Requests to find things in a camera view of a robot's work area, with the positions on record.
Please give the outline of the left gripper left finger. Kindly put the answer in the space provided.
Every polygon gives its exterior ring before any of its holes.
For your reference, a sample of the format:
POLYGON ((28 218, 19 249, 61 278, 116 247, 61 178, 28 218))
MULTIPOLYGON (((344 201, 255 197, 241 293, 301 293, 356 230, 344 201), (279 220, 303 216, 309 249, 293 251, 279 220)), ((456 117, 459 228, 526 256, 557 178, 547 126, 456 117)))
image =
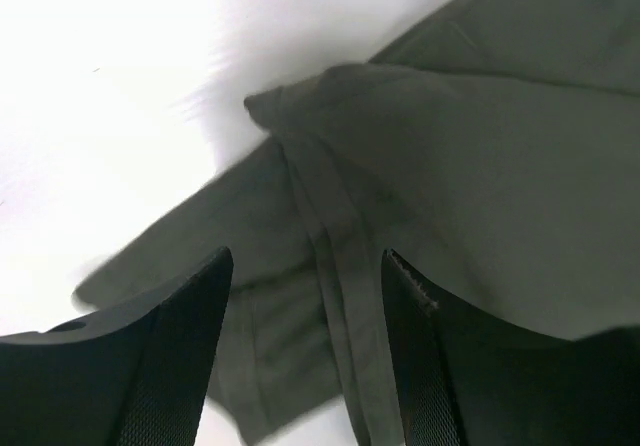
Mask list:
POLYGON ((192 445, 233 260, 46 332, 1 339, 4 446, 192 445))

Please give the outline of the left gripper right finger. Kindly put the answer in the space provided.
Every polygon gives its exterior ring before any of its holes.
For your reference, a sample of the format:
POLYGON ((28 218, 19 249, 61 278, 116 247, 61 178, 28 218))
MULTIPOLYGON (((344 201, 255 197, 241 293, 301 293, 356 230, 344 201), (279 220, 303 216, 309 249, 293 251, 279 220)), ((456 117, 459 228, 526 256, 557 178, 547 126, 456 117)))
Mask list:
POLYGON ((539 334, 445 291, 391 250, 381 281, 407 444, 638 443, 637 328, 539 334))

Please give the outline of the olive green shorts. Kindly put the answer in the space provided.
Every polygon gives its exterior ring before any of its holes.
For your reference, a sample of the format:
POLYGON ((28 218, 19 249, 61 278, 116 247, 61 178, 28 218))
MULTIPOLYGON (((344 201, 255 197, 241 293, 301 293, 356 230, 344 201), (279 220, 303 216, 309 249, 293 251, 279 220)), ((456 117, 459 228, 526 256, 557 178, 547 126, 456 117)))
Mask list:
POLYGON ((250 96, 268 136, 91 273, 106 308, 228 247, 209 393, 254 445, 335 397, 403 441, 380 263, 544 334, 639 321, 639 0, 453 0, 250 96))

